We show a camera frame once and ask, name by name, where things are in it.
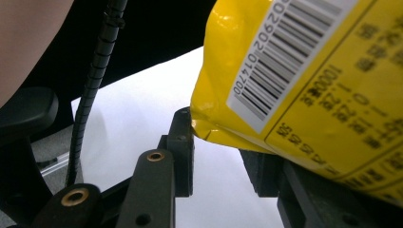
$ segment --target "black cable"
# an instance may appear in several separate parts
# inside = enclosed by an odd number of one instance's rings
[[[66,186],[74,184],[80,163],[80,153],[83,144],[86,121],[94,103],[95,96],[104,77],[119,29],[125,26],[122,18],[127,0],[109,0],[104,12],[104,22],[98,35],[98,43],[94,51],[92,64],[87,75],[83,96],[76,111],[73,132],[71,136]]]

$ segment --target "dark background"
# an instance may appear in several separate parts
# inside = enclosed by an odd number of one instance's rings
[[[102,86],[202,46],[215,0],[129,0],[125,28]],[[22,86],[47,86],[59,98],[55,124],[42,138],[73,123],[70,102],[81,96],[107,0],[75,0],[61,30]]]

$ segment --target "brass insert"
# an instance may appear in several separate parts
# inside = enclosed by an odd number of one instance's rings
[[[89,192],[86,188],[73,189],[62,198],[62,205],[66,207],[78,205],[84,202],[88,196]]]

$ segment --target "black plastic mount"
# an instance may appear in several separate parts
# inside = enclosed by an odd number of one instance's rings
[[[143,153],[122,205],[117,228],[175,227],[174,159],[163,149]]]
[[[0,109],[0,209],[28,226],[52,197],[36,166],[29,136],[53,124],[58,100],[51,89],[19,89]]]
[[[193,194],[194,139],[189,107],[175,112],[167,136],[162,136],[158,148],[170,151],[174,157],[175,197]]]
[[[0,146],[29,137],[53,124],[58,109],[49,88],[20,88],[0,108]]]
[[[284,227],[395,227],[403,210],[353,192],[277,155],[240,151],[260,197],[278,197]]]

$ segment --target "black plastic bracket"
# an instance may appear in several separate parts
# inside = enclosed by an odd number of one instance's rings
[[[117,228],[174,227],[174,160],[169,151],[143,153],[131,178]]]
[[[175,197],[193,194],[194,139],[189,107],[175,112],[167,136],[162,136],[158,148],[170,151],[175,161]]]

